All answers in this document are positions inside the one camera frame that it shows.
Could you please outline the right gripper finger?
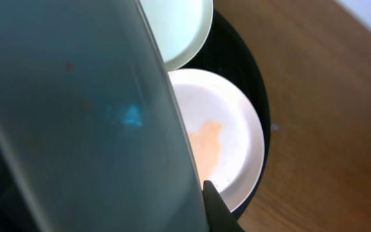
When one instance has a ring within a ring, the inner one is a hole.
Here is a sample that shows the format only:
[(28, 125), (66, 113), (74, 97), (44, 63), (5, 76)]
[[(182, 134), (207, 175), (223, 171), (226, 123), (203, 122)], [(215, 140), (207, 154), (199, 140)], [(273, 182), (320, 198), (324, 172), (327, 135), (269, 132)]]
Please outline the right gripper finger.
[(244, 232), (210, 180), (204, 181), (202, 195), (210, 232)]

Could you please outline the pinkish white plate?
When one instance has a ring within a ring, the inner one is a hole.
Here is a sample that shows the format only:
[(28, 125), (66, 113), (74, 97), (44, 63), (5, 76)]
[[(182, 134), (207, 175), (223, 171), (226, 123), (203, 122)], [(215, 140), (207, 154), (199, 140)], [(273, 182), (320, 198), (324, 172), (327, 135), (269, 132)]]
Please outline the pinkish white plate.
[(218, 74), (186, 68), (171, 71), (169, 78), (199, 179), (211, 181), (236, 213), (254, 191), (265, 164), (259, 116), (247, 96)]

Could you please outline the light grey plate bottom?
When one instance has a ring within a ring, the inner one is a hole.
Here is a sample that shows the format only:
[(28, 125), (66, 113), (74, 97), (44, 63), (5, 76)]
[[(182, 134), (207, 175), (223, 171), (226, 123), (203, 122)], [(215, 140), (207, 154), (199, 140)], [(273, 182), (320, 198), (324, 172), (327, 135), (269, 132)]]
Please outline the light grey plate bottom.
[(138, 1), (0, 1), (0, 231), (208, 231)]

